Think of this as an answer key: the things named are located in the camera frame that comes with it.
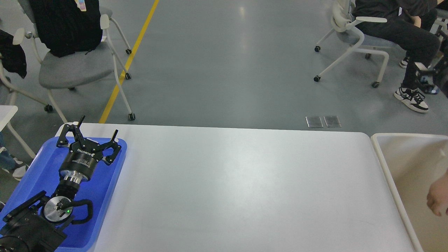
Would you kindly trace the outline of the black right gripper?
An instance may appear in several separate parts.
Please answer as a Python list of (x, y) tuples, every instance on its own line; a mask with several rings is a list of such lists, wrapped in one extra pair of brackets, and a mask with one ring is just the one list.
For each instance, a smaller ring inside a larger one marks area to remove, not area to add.
[(416, 79), (419, 81), (419, 89), (430, 95), (436, 95), (442, 91), (445, 97), (448, 97), (448, 46), (447, 39), (444, 39), (441, 44), (443, 56), (436, 63), (435, 66), (429, 65), (426, 67), (421, 62), (414, 62), (416, 67)]

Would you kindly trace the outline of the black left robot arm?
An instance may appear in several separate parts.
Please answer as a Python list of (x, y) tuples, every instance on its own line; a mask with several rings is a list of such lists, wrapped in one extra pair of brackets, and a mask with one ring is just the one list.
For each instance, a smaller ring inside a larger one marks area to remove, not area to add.
[(6, 204), (2, 252), (87, 251), (94, 244), (124, 161), (126, 143), (87, 138), (65, 124), (48, 140)]

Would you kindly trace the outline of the bare hand at bin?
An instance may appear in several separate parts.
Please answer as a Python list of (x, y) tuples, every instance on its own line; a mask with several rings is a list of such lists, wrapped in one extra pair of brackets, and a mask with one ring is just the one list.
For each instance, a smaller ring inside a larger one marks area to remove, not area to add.
[(427, 207), (436, 216), (441, 217), (443, 213), (447, 215), (448, 177), (446, 174), (430, 185), (427, 194)]

